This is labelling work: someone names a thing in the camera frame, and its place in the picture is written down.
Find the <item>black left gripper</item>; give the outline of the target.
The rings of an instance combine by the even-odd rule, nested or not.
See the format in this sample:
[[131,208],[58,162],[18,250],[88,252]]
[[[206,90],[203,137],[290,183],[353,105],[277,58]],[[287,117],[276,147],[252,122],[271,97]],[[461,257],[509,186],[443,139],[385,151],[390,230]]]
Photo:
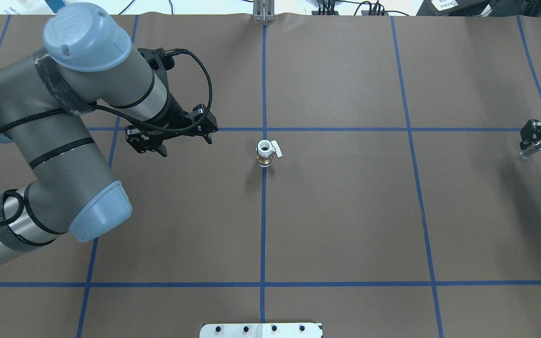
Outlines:
[[199,104],[191,112],[185,111],[170,94],[162,111],[148,120],[148,124],[165,129],[182,129],[181,132],[148,131],[148,136],[136,126],[125,126],[125,140],[139,154],[156,152],[167,157],[167,148],[163,142],[178,136],[202,137],[208,144],[213,144],[212,133],[218,131],[216,117],[208,107]]

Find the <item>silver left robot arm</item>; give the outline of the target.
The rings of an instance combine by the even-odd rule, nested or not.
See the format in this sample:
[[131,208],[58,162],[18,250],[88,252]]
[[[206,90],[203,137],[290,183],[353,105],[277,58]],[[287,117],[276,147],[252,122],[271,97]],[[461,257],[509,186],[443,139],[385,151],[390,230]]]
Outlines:
[[0,265],[71,234],[88,242],[126,221],[132,205],[82,120],[96,110],[124,118],[126,142],[167,156],[164,141],[218,131],[206,104],[184,110],[167,72],[176,48],[134,47],[103,8],[64,6],[49,19],[43,46],[0,69],[0,143],[14,143],[36,180],[0,193]]

